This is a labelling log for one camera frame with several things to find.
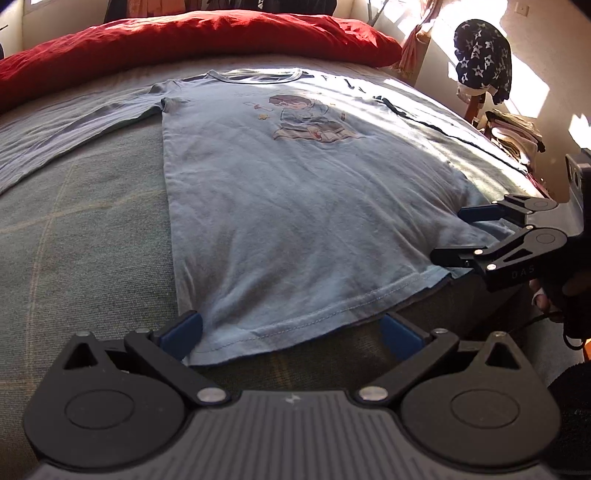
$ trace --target cable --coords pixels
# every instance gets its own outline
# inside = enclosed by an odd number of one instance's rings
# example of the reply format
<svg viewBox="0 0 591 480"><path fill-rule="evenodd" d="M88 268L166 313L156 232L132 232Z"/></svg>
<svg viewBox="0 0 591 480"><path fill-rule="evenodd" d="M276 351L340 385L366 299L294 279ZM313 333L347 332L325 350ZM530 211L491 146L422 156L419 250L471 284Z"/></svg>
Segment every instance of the cable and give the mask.
<svg viewBox="0 0 591 480"><path fill-rule="evenodd" d="M581 338L580 345L573 345L572 343L569 342L568 337L566 336L566 333L562 334L562 340L564 340L564 343L566 344L567 347L569 347L571 350L574 350L574 351L582 350L583 347L585 346L585 343L587 342L587 339Z"/></svg>
<svg viewBox="0 0 591 480"><path fill-rule="evenodd" d="M552 319L552 318L558 318L558 317L563 317L562 312L543 313L542 315L538 315L537 317L532 318L529 322L523 324L522 326L514 328L513 330L511 330L509 332L509 335L513 335L515 332L519 332L520 330L523 330L524 328L527 328L527 327L533 325L534 323L539 322L540 320ZM572 343L570 343L569 338L566 336L566 333L564 333L564 332L562 334L562 340L564 340L564 344L567 347L569 347L571 350L574 350L574 351L582 350L583 347L585 346L585 343L587 342L587 339L581 338L580 345L573 345Z"/></svg>
<svg viewBox="0 0 591 480"><path fill-rule="evenodd" d="M514 328L513 330L511 330L509 332L509 335L512 335L515 332L519 332L520 330L523 330L524 328L527 328L527 327L539 322L540 320L558 318L558 317L562 317L562 316L563 316L562 312L543 313L542 315L538 315L537 317L532 318L529 322L524 323L520 327Z"/></svg>

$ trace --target red duvet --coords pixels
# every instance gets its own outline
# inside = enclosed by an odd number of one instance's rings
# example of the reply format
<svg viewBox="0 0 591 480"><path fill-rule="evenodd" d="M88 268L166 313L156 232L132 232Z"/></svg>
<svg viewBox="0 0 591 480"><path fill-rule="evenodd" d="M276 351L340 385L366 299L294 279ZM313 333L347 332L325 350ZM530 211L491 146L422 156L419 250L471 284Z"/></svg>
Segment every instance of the red duvet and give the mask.
<svg viewBox="0 0 591 480"><path fill-rule="evenodd" d="M400 45L358 20L231 10L118 20L0 61L0 113L133 67L224 54L281 53L372 67Z"/></svg>

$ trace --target navy blue fabric with stars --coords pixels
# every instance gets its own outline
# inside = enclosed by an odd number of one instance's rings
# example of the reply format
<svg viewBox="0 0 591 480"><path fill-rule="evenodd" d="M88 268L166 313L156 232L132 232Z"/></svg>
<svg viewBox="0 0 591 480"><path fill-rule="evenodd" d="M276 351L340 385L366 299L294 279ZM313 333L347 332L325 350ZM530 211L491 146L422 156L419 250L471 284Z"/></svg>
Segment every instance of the navy blue fabric with stars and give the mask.
<svg viewBox="0 0 591 480"><path fill-rule="evenodd" d="M497 28L484 20L467 20L456 28L457 79L462 85L486 92L494 87L495 105L511 92L511 47Z"/></svg>

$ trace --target cartoon print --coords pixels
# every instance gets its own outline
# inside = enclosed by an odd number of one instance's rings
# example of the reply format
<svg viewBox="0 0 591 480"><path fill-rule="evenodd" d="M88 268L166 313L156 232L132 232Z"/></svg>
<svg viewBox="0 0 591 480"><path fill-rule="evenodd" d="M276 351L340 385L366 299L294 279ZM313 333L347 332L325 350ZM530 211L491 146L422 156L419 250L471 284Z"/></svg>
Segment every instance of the cartoon print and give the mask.
<svg viewBox="0 0 591 480"><path fill-rule="evenodd" d="M269 103L283 107L280 129L273 133L273 140L289 138L330 143L359 138L357 133L344 125L326 118L329 108L317 100L299 95L274 95L269 98Z"/></svg>
<svg viewBox="0 0 591 480"><path fill-rule="evenodd" d="M248 105L253 107L255 110L264 110L265 112L272 112L273 109L272 108L267 108L266 106L262 106L258 103L252 103L252 102L244 102L244 105Z"/></svg>

